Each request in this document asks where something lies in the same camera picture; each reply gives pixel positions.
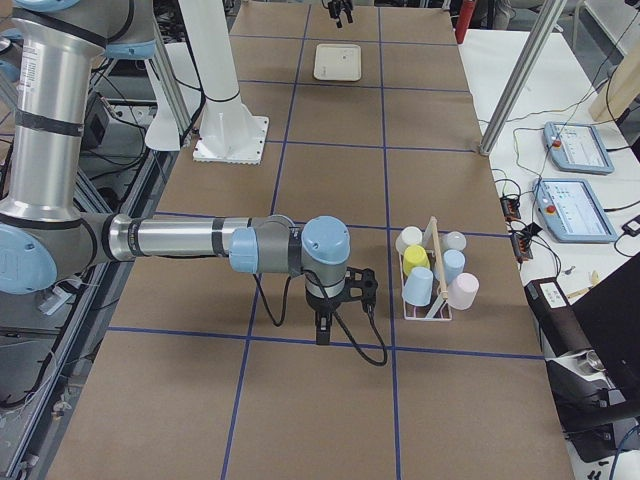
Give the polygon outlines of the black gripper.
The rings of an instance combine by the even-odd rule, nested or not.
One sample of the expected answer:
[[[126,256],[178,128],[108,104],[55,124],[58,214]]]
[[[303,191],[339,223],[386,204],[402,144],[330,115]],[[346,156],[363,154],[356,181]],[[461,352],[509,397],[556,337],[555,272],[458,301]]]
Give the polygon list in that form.
[[[353,282],[342,282],[329,289],[328,297],[325,297],[320,286],[306,282],[306,301],[315,312],[315,343],[326,346],[331,341],[332,318],[338,317],[337,310],[344,302],[355,301],[351,294]]]
[[[322,5],[329,11],[330,15],[333,15],[337,28],[342,28],[342,21],[340,17],[342,13],[345,13],[349,24],[353,23],[353,3],[351,0],[323,0]]]

